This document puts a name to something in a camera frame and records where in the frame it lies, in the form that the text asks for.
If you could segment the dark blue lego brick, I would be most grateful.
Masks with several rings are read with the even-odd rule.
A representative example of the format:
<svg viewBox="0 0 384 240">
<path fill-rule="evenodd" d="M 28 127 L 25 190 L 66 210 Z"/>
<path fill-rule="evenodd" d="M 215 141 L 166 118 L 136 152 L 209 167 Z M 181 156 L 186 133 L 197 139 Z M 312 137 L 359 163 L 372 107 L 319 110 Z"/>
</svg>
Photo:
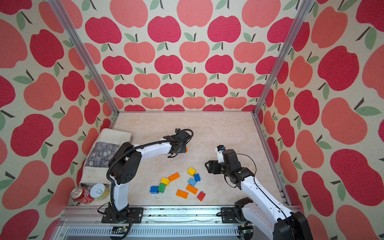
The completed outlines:
<svg viewBox="0 0 384 240">
<path fill-rule="evenodd" d="M 194 180 L 196 182 L 199 182 L 201 180 L 200 175 L 199 174 L 194 174 Z"/>
</svg>

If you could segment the yellow square lego brick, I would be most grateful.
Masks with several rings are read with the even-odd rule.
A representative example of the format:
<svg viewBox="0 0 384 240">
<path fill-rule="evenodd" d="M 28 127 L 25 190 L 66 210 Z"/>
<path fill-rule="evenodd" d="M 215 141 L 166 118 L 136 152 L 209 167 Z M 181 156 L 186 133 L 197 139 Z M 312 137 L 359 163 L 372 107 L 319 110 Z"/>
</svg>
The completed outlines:
<svg viewBox="0 0 384 240">
<path fill-rule="evenodd" d="M 188 171 L 187 171 L 187 173 L 188 173 L 190 176 L 193 177 L 193 176 L 196 174 L 196 170 L 193 169 L 193 168 L 189 168 Z"/>
</svg>

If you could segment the light blue lego brick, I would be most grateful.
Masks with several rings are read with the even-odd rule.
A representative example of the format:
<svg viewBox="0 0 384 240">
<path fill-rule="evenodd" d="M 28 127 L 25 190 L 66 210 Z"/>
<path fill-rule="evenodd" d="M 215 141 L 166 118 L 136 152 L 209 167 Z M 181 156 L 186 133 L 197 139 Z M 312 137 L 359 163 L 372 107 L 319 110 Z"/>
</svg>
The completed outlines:
<svg viewBox="0 0 384 240">
<path fill-rule="evenodd" d="M 189 180 L 188 180 L 188 184 L 189 185 L 191 185 L 191 186 L 195 186 L 195 184 L 196 184 L 197 182 L 195 181 L 195 179 L 193 179 L 193 178 L 190 178 Z"/>
</svg>

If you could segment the red lego brick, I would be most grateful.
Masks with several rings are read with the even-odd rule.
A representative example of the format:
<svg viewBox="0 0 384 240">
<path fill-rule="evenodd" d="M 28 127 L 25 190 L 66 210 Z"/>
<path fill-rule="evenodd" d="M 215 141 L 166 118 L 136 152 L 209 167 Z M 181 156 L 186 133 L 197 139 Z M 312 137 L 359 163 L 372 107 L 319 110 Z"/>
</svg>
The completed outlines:
<svg viewBox="0 0 384 240">
<path fill-rule="evenodd" d="M 206 196 L 206 194 L 203 192 L 203 191 L 201 191 L 199 194 L 198 194 L 198 196 L 197 196 L 197 199 L 199 200 L 199 201 L 203 201 L 203 199 L 205 198 L 205 196 Z"/>
</svg>

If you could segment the yellow lego brick left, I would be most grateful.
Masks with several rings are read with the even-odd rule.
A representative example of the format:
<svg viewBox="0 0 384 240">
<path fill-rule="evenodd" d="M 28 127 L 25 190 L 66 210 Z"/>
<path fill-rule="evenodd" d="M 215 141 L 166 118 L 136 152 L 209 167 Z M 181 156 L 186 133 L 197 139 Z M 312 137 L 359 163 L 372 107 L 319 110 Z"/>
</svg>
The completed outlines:
<svg viewBox="0 0 384 240">
<path fill-rule="evenodd" d="M 161 184 L 168 186 L 170 184 L 170 180 L 168 178 L 162 178 Z"/>
</svg>

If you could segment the orange lego plate bottom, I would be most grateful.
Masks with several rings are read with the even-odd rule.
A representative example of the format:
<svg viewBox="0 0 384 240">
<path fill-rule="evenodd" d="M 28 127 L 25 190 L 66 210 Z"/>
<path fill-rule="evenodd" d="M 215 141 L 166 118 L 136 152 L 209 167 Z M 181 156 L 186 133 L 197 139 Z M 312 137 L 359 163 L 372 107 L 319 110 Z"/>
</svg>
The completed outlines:
<svg viewBox="0 0 384 240">
<path fill-rule="evenodd" d="M 187 199 L 188 195 L 189 195 L 189 193 L 182 191 L 182 190 L 177 190 L 177 192 L 176 192 L 176 196 L 183 198 L 183 199 Z"/>
</svg>

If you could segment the green lego brick left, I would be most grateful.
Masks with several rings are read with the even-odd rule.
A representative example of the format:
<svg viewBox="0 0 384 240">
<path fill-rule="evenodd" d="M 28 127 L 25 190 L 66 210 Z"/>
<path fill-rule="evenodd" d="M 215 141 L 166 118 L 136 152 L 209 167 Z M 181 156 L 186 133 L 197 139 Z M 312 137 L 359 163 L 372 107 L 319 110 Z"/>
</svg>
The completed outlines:
<svg viewBox="0 0 384 240">
<path fill-rule="evenodd" d="M 165 192 L 165 189 L 166 189 L 166 184 L 164 184 L 164 183 L 160 183 L 159 184 L 159 187 L 158 187 L 158 192 L 159 193 L 164 193 Z"/>
</svg>

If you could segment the blue lego brick left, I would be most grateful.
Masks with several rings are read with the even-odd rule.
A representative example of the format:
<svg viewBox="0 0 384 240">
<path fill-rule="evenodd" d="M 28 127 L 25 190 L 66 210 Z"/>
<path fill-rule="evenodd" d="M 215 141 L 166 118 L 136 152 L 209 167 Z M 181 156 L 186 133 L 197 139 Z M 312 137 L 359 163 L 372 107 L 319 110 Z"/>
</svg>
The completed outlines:
<svg viewBox="0 0 384 240">
<path fill-rule="evenodd" d="M 159 187 L 158 186 L 151 186 L 150 193 L 151 194 L 158 194 L 159 193 Z"/>
</svg>

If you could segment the folded beige printed cloth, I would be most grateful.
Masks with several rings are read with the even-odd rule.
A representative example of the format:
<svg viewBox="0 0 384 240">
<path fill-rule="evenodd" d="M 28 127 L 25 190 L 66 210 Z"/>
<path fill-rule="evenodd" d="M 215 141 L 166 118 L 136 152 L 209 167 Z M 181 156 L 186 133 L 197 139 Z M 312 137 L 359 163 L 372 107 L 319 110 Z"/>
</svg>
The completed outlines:
<svg viewBox="0 0 384 240">
<path fill-rule="evenodd" d="M 129 132 L 103 129 L 91 147 L 85 160 L 80 184 L 93 186 L 95 184 L 110 185 L 106 174 L 109 162 L 121 145 L 130 142 Z"/>
</svg>

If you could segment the red soda can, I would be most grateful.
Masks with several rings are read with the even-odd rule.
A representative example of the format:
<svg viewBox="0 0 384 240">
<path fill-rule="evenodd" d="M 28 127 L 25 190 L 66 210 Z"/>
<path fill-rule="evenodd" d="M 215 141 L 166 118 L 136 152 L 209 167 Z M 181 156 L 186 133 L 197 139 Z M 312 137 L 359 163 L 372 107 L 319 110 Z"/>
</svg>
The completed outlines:
<svg viewBox="0 0 384 240">
<path fill-rule="evenodd" d="M 93 199 L 90 196 L 90 192 L 88 189 L 84 187 L 77 187 L 72 190 L 70 197 L 73 201 L 82 203 L 82 204 L 89 204 L 93 201 Z"/>
</svg>

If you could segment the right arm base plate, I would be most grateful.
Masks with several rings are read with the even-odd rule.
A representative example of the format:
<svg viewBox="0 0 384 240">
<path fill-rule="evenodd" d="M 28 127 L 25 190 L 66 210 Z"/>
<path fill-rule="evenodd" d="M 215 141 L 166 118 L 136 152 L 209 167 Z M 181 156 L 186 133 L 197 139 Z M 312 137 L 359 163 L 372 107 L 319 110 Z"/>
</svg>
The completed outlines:
<svg viewBox="0 0 384 240">
<path fill-rule="evenodd" d="M 263 212 L 257 206 L 238 208 L 236 206 L 229 208 L 221 208 L 216 214 L 222 219 L 224 224 L 251 224 L 261 216 Z"/>
</svg>

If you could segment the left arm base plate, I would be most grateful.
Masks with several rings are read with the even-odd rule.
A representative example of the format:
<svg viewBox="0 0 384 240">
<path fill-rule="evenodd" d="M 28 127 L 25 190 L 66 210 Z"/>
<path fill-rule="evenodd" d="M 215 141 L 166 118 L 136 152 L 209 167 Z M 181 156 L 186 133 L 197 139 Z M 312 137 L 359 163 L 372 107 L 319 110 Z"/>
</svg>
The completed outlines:
<svg viewBox="0 0 384 240">
<path fill-rule="evenodd" d="M 103 213 L 103 224 L 128 224 L 128 219 L 133 224 L 140 224 L 143 217 L 143 208 L 126 207 L 117 213 L 112 207 L 107 207 Z"/>
</svg>

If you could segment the left aluminium frame post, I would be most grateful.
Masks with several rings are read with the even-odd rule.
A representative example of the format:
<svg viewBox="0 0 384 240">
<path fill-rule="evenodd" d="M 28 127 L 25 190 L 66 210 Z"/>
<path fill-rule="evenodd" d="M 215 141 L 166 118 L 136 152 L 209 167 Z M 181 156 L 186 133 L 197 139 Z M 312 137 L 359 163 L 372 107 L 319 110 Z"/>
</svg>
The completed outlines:
<svg viewBox="0 0 384 240">
<path fill-rule="evenodd" d="M 120 111 L 118 110 L 117 105 L 113 100 L 113 97 L 111 96 L 103 78 L 97 70 L 91 55 L 89 54 L 87 48 L 79 37 L 77 30 L 71 21 L 70 16 L 67 14 L 64 8 L 64 5 L 61 3 L 61 1 L 49 1 L 49 4 L 52 7 L 58 20 L 60 21 L 61 25 L 63 26 L 64 30 L 67 32 L 69 39 L 73 42 L 74 47 L 76 48 L 80 58 L 85 64 L 89 74 L 95 81 L 95 84 L 97 85 L 103 98 L 111 109 L 113 116 L 117 117 Z"/>
</svg>

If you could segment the aluminium frame post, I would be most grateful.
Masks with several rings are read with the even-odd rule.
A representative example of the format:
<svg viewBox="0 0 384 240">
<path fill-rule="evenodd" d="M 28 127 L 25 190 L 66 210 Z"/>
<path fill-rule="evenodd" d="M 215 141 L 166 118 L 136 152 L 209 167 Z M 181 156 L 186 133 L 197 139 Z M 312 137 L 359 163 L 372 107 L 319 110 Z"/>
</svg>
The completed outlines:
<svg viewBox="0 0 384 240">
<path fill-rule="evenodd" d="M 89 74 L 95 81 L 95 84 L 97 85 L 103 98 L 111 109 L 113 116 L 117 117 L 120 111 L 118 110 L 117 105 L 113 100 L 113 97 L 111 96 L 103 78 L 97 70 L 91 55 L 89 54 L 87 48 L 79 37 L 77 30 L 71 21 L 70 16 L 67 14 L 64 8 L 64 5 L 61 3 L 61 1 L 49 1 L 49 4 L 52 7 L 58 20 L 60 21 L 61 25 L 63 26 L 64 30 L 67 32 L 69 39 L 73 42 L 74 47 L 76 48 L 80 58 L 85 64 Z"/>
<path fill-rule="evenodd" d="M 296 14 L 296 17 L 293 20 L 292 26 L 288 32 L 286 40 L 284 41 L 282 48 L 279 51 L 279 55 L 275 61 L 275 64 L 272 68 L 271 73 L 267 77 L 265 87 L 262 91 L 261 96 L 258 99 L 255 110 L 252 113 L 252 117 L 254 119 L 257 118 L 259 111 L 262 109 L 262 106 L 265 103 L 265 100 L 269 94 L 269 91 L 272 88 L 273 82 L 277 79 L 277 74 L 280 72 L 286 56 L 289 54 L 289 51 L 293 49 L 293 42 L 296 39 L 296 37 L 300 31 L 300 28 L 301 28 L 306 16 L 308 15 L 308 12 L 310 11 L 310 8 L 314 2 L 315 1 L 310 1 L 310 0 L 301 1 L 302 5 L 298 9 L 298 12 Z"/>
</svg>

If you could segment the right aluminium frame post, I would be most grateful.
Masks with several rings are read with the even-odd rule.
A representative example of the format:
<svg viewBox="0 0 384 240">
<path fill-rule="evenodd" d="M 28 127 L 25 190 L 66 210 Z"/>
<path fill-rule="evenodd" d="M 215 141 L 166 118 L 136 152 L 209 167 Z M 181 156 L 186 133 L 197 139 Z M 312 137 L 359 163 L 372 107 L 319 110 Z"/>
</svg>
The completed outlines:
<svg viewBox="0 0 384 240">
<path fill-rule="evenodd" d="M 259 111 L 262 109 L 262 106 L 265 103 L 265 100 L 269 94 L 269 91 L 272 88 L 273 82 L 277 79 L 277 74 L 280 72 L 286 56 L 289 54 L 289 51 L 293 49 L 293 42 L 296 39 L 296 37 L 300 31 L 300 28 L 301 28 L 306 16 L 308 15 L 308 12 L 310 11 L 310 8 L 314 2 L 315 1 L 310 1 L 310 0 L 301 1 L 302 5 L 298 9 L 298 12 L 296 14 L 296 17 L 293 20 L 292 26 L 288 32 L 286 40 L 284 41 L 282 48 L 279 51 L 279 55 L 275 61 L 275 64 L 272 68 L 271 73 L 267 77 L 265 87 L 262 91 L 261 96 L 258 99 L 255 110 L 252 113 L 252 117 L 254 119 L 257 118 Z"/>
</svg>

